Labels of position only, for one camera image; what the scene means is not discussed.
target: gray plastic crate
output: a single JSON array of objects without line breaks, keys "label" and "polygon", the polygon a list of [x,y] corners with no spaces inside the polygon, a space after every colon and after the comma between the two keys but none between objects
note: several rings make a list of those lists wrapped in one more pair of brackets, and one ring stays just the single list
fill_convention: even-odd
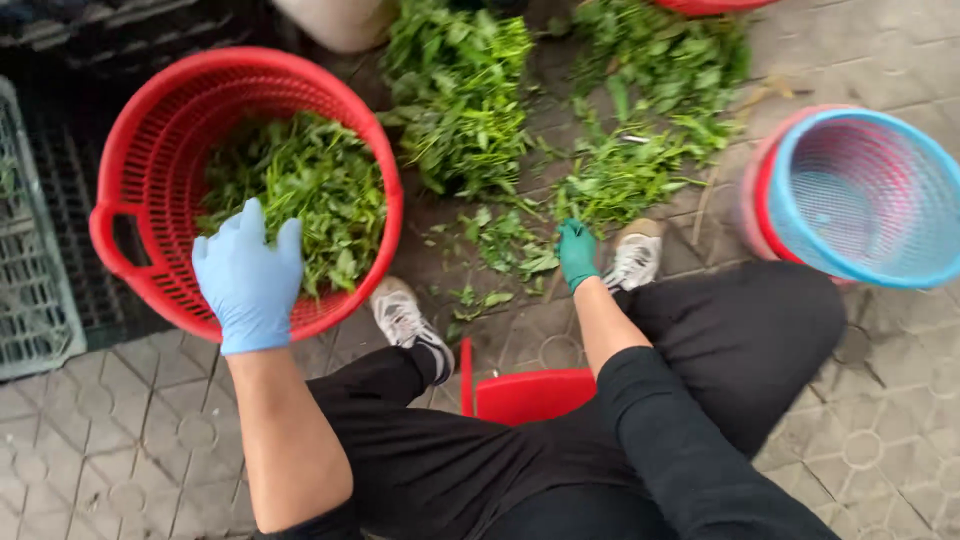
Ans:
[{"label": "gray plastic crate", "polygon": [[0,380],[86,350],[16,93],[0,77]]}]

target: blue and pink basket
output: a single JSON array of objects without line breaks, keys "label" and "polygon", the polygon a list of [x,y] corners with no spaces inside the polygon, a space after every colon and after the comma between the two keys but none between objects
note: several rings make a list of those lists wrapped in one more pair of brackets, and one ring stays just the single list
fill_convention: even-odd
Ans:
[{"label": "blue and pink basket", "polygon": [[960,166],[888,114],[798,112],[759,145],[741,189],[745,238],[762,258],[901,288],[960,275]]}]

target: hand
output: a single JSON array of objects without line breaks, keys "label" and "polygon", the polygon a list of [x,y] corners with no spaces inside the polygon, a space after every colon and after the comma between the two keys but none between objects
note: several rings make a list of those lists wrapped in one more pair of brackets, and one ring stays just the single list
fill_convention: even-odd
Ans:
[{"label": "hand", "polygon": [[578,219],[566,218],[557,230],[560,232],[560,241],[554,251],[560,259],[566,286],[573,292],[586,278],[600,276],[593,264],[597,255],[597,240]]},{"label": "hand", "polygon": [[290,311],[303,278],[301,227],[298,219],[284,223],[271,249],[263,208],[253,198],[213,237],[194,242],[193,269],[223,328],[224,356],[290,343]]}]

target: green rubber glove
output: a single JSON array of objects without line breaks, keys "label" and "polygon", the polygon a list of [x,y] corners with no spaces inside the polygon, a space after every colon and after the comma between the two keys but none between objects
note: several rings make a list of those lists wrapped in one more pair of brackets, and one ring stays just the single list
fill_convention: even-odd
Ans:
[{"label": "green rubber glove", "polygon": [[560,241],[554,253],[560,260],[566,286],[573,292],[586,278],[600,277],[593,263],[597,255],[597,240],[580,220],[570,217],[564,220],[557,231],[560,232]]}]

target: basket handle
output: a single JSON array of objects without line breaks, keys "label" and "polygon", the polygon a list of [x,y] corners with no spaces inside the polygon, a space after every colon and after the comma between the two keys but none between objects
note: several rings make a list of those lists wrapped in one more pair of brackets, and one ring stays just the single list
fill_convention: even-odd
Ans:
[{"label": "basket handle", "polygon": [[141,210],[140,205],[131,203],[101,203],[90,213],[90,239],[100,261],[107,270],[131,284],[148,279],[155,267],[135,266],[123,255],[113,240],[113,218],[129,215],[136,218],[139,224]]}]

